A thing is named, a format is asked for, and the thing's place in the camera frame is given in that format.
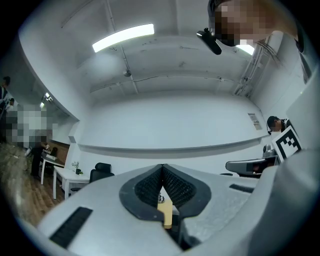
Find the ceiling pipe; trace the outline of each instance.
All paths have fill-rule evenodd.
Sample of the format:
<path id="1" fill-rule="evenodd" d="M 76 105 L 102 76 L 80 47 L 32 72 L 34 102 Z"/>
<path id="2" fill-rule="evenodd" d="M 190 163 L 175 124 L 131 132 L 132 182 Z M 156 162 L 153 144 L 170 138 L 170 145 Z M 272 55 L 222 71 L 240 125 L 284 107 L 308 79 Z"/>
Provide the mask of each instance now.
<path id="1" fill-rule="evenodd" d="M 169 78 L 169 77 L 193 77 L 193 78 L 199 78 L 199 76 L 194 76 L 194 75 L 157 75 L 157 76 L 151 76 L 151 77 L 146 77 L 146 78 L 143 78 L 143 79 L 140 79 L 140 80 L 134 80 L 135 83 L 138 83 L 138 82 L 142 82 L 142 81 L 145 81 L 145 80 L 149 80 L 149 79 L 153 79 L 153 78 Z M 235 82 L 234 80 L 231 80 L 231 79 L 225 79 L 225 78 L 215 78 L 215 77 L 203 77 L 204 79 L 211 79 L 211 80 L 219 80 L 220 81 L 220 84 L 219 84 L 219 87 L 221 85 L 221 83 L 223 82 Z M 101 89 L 104 89 L 104 88 L 107 88 L 107 87 L 112 87 L 112 86 L 118 86 L 119 84 L 125 84 L 125 83 L 128 83 L 130 81 L 123 81 L 123 82 L 113 82 L 113 83 L 109 83 L 109 84 L 105 84 L 105 85 L 102 85 L 100 87 L 96 87 L 94 89 L 91 89 L 90 90 L 90 93 L 93 93 L 93 92 L 96 92 L 98 90 L 101 90 Z"/>
<path id="2" fill-rule="evenodd" d="M 236 85 L 236 87 L 235 87 L 235 89 L 233 91 L 233 95 L 238 95 L 239 90 L 241 90 L 241 88 L 239 88 L 239 86 L 243 86 L 242 81 L 243 81 L 243 79 L 246 78 L 246 74 L 248 72 L 248 69 L 249 69 L 251 63 L 253 62 L 253 59 L 254 59 L 254 55 L 251 56 L 250 61 L 249 61 L 248 65 L 245 68 L 245 71 L 243 72 L 239 82 L 237 83 L 237 85 Z"/>
<path id="3" fill-rule="evenodd" d="M 122 86 L 121 86 L 121 83 L 117 82 L 116 85 L 119 86 L 119 88 L 120 88 L 123 96 L 126 96 L 125 91 L 124 91 L 124 89 L 123 89 Z"/>
<path id="4" fill-rule="evenodd" d="M 116 28 L 116 24 L 115 24 L 115 19 L 114 19 L 114 16 L 113 16 L 113 14 L 112 14 L 112 11 L 111 11 L 110 2 L 109 2 L 109 0 L 105 0 L 105 1 L 106 1 L 106 5 L 107 5 L 107 11 L 109 12 L 109 16 L 110 16 L 112 28 L 113 28 L 114 32 L 117 32 L 117 28 Z M 127 56 L 126 56 L 126 54 L 125 54 L 124 48 L 123 48 L 123 46 L 122 46 L 121 44 L 119 44 L 119 45 L 120 45 L 120 49 L 121 49 L 121 52 L 122 52 L 122 58 L 123 58 L 123 60 L 124 60 L 124 62 L 125 62 L 126 69 L 127 69 L 127 70 L 130 70 L 129 63 L 128 63 Z M 136 82 L 135 82 L 132 74 L 131 74 L 131 76 L 130 76 L 130 79 L 131 79 L 131 81 L 132 81 L 132 84 L 133 84 L 133 86 L 134 86 L 134 90 L 135 90 L 136 94 L 139 94 L 139 91 L 138 91 Z"/>
<path id="5" fill-rule="evenodd" d="M 259 53 L 258 53 L 258 56 L 256 57 L 256 62 L 254 63 L 254 68 L 251 70 L 251 73 L 250 73 L 250 76 L 248 77 L 248 80 L 252 80 L 252 78 L 254 77 L 255 73 L 256 73 L 256 70 L 257 70 L 257 67 L 261 61 L 261 57 L 263 55 L 262 53 L 263 49 L 261 47 Z"/>

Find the white table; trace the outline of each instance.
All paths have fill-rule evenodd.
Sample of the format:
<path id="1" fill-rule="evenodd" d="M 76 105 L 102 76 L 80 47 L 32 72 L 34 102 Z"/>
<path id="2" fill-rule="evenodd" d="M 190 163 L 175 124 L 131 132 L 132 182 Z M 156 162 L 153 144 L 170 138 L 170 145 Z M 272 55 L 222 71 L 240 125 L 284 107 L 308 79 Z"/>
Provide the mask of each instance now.
<path id="1" fill-rule="evenodd" d="M 46 153 L 42 153 L 41 156 L 43 158 L 42 171 L 41 171 L 41 185 L 43 185 L 44 184 L 44 174 L 45 174 L 46 163 L 51 163 L 51 164 L 53 164 L 55 166 L 61 166 L 61 167 L 64 167 L 65 164 L 63 162 L 61 162 L 60 160 L 58 160 L 58 159 L 53 161 L 52 159 L 47 157 Z"/>
<path id="2" fill-rule="evenodd" d="M 57 198 L 57 173 L 65 179 L 64 185 L 64 199 L 66 200 L 69 197 L 69 183 L 89 183 L 89 178 L 84 175 L 78 175 L 75 171 L 69 170 L 66 168 L 61 168 L 58 166 L 54 167 L 53 172 L 53 199 Z"/>

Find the wall sign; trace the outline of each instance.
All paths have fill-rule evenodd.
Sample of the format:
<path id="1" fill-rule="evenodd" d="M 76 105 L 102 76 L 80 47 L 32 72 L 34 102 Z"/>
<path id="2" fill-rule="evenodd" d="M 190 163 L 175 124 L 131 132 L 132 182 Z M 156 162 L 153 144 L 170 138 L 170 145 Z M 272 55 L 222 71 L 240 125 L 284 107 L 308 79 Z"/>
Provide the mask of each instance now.
<path id="1" fill-rule="evenodd" d="M 249 115 L 249 117 L 250 117 L 255 129 L 257 131 L 258 130 L 262 130 L 261 125 L 260 125 L 260 123 L 258 121 L 258 118 L 256 117 L 256 114 L 248 113 L 248 115 Z"/>

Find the black hair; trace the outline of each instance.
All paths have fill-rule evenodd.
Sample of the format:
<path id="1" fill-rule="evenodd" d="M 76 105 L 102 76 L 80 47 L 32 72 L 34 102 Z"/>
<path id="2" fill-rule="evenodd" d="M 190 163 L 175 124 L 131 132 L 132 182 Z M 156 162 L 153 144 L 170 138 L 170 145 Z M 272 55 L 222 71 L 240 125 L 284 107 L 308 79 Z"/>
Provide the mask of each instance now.
<path id="1" fill-rule="evenodd" d="M 5 76 L 5 77 L 3 78 L 3 80 L 5 81 L 5 84 L 6 84 L 7 86 L 10 85 L 10 81 L 11 81 L 10 76 Z"/>
<path id="2" fill-rule="evenodd" d="M 271 129 L 272 127 L 275 127 L 275 122 L 276 122 L 277 120 L 279 120 L 279 118 L 272 115 L 272 116 L 270 116 L 270 117 L 268 118 L 268 120 L 266 121 L 266 124 L 267 124 L 267 125 L 269 126 L 269 128 Z"/>

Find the black rubber strip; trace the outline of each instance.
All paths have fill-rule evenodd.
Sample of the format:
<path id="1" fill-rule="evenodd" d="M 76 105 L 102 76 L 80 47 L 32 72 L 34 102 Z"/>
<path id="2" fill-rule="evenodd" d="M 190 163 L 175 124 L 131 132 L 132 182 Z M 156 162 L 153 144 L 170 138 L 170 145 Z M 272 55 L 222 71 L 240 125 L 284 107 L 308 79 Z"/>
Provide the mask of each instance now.
<path id="1" fill-rule="evenodd" d="M 50 237 L 50 240 L 66 249 L 89 218 L 92 211 L 93 210 L 84 207 L 76 209 Z"/>
<path id="2" fill-rule="evenodd" d="M 242 186 L 242 185 L 237 185 L 237 184 L 232 184 L 229 186 L 229 188 L 233 189 L 233 190 L 238 190 L 241 192 L 250 193 L 250 194 L 255 190 L 253 187 Z"/>
<path id="3" fill-rule="evenodd" d="M 129 179 L 119 191 L 122 205 L 135 217 L 144 221 L 164 222 L 163 212 L 157 210 L 162 188 L 162 164 Z"/>
<path id="4" fill-rule="evenodd" d="M 233 176 L 233 174 L 232 174 L 232 173 L 220 173 L 220 175 Z"/>
<path id="5" fill-rule="evenodd" d="M 196 179 L 168 164 L 163 168 L 163 187 L 181 219 L 199 215 L 211 199 L 211 190 L 203 181 Z"/>

